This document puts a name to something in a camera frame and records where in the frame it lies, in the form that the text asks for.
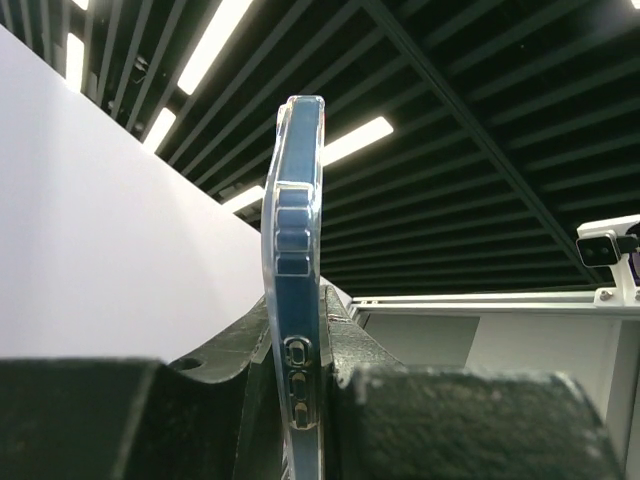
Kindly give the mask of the blue phone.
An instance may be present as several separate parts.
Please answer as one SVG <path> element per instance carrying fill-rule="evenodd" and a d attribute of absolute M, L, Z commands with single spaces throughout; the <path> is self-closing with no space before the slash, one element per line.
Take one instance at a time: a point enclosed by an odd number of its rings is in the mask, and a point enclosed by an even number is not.
<path fill-rule="evenodd" d="M 325 102 L 295 95 L 277 113 L 261 214 L 265 299 L 289 476 L 320 479 L 321 153 Z"/>

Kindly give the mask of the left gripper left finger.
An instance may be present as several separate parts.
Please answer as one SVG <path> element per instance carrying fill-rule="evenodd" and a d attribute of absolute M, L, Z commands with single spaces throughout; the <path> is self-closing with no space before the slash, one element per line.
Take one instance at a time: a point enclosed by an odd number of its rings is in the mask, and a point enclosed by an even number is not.
<path fill-rule="evenodd" d="M 280 413 L 264 303 L 171 362 L 5 359 L 5 479 L 276 479 Z"/>

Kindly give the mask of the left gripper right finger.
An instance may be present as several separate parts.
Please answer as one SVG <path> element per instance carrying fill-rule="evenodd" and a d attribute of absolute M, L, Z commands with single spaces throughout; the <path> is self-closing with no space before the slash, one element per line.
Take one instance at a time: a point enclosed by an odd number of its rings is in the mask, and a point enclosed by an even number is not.
<path fill-rule="evenodd" d="M 561 372 L 406 366 L 321 290 L 329 479 L 621 479 L 607 429 Z"/>

